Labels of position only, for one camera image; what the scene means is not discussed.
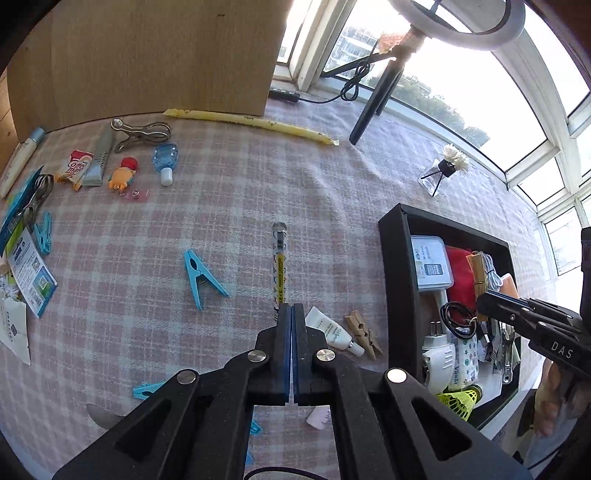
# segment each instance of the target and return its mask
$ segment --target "black tray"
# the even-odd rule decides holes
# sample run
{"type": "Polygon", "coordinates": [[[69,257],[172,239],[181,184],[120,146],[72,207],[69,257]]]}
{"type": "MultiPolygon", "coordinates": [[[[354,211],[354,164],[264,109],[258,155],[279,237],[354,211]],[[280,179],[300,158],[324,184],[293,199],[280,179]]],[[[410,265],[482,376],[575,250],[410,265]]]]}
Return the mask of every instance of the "black tray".
{"type": "MultiPolygon", "coordinates": [[[[496,272],[503,276],[515,271],[507,242],[439,215],[399,203],[378,222],[382,243],[386,298],[388,302],[388,365],[404,368],[424,381],[421,347],[429,335],[429,321],[419,321],[420,299],[411,235],[434,235],[446,245],[482,250],[492,257],[496,272]]],[[[521,354],[521,342],[515,344],[521,354]]],[[[519,365],[513,381],[502,387],[501,395],[476,408],[469,423],[482,428],[515,395],[519,387],[519,365]]]]}

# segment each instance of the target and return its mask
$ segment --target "tube cap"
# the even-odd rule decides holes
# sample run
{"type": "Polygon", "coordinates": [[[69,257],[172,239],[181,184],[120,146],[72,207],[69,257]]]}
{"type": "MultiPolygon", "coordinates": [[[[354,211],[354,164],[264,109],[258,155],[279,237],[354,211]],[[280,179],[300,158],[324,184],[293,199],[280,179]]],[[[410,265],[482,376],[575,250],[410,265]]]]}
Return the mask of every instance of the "tube cap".
{"type": "Polygon", "coordinates": [[[360,345],[357,345],[357,343],[355,343],[355,342],[351,342],[349,344],[349,346],[347,347],[347,350],[355,356],[361,356],[365,353],[365,350],[363,350],[363,347],[360,345]]]}
{"type": "Polygon", "coordinates": [[[41,127],[37,127],[29,136],[29,138],[33,140],[37,145],[41,140],[43,140],[43,137],[45,137],[45,130],[43,130],[41,127]]]}
{"type": "Polygon", "coordinates": [[[173,184],[172,168],[164,167],[162,170],[160,170],[160,183],[165,187],[173,184]]]}

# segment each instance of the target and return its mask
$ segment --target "silver screw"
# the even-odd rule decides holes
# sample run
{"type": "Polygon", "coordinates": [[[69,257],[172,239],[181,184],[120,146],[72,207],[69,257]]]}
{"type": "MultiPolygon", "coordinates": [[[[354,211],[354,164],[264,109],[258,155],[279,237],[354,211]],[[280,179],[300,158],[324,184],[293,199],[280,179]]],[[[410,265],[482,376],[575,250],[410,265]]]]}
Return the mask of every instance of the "silver screw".
{"type": "Polygon", "coordinates": [[[195,375],[195,372],[191,372],[190,370],[183,370],[177,375],[177,381],[181,385],[189,385],[190,383],[193,383],[196,378],[197,376],[195,375]]]}
{"type": "Polygon", "coordinates": [[[265,358],[267,358],[267,354],[262,350],[251,350],[248,352],[248,359],[251,362],[262,362],[265,358]]]}
{"type": "Polygon", "coordinates": [[[323,348],[322,350],[318,350],[316,352],[316,358],[321,362],[330,362],[334,360],[336,357],[335,353],[328,348],[323,348]]]}
{"type": "Polygon", "coordinates": [[[388,380],[392,383],[402,383],[406,380],[406,372],[404,370],[400,370],[399,368],[393,368],[392,370],[388,371],[388,380]]]}

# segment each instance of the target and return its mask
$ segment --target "red cloth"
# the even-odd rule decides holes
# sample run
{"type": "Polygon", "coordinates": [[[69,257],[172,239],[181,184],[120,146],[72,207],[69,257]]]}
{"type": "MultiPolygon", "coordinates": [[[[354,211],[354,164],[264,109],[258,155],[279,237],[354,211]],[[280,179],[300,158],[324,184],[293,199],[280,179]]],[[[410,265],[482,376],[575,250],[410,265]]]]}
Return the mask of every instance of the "red cloth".
{"type": "MultiPolygon", "coordinates": [[[[447,289],[448,301],[458,301],[470,309],[476,311],[476,294],[474,293],[474,275],[466,257],[472,252],[456,247],[445,246],[449,264],[452,267],[453,285],[447,289]]],[[[453,312],[453,319],[462,322],[463,319],[457,312],[453,312]]]]}

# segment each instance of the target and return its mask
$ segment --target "yellow shuttlecock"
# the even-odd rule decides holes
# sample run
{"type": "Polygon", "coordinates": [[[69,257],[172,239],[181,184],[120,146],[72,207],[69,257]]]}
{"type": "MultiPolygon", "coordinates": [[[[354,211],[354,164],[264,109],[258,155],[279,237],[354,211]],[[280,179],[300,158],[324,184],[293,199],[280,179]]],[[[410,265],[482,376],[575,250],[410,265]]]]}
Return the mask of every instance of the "yellow shuttlecock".
{"type": "Polygon", "coordinates": [[[460,418],[467,421],[474,405],[482,398],[482,389],[478,385],[473,385],[459,392],[440,393],[435,396],[441,403],[457,413],[460,418]]]}

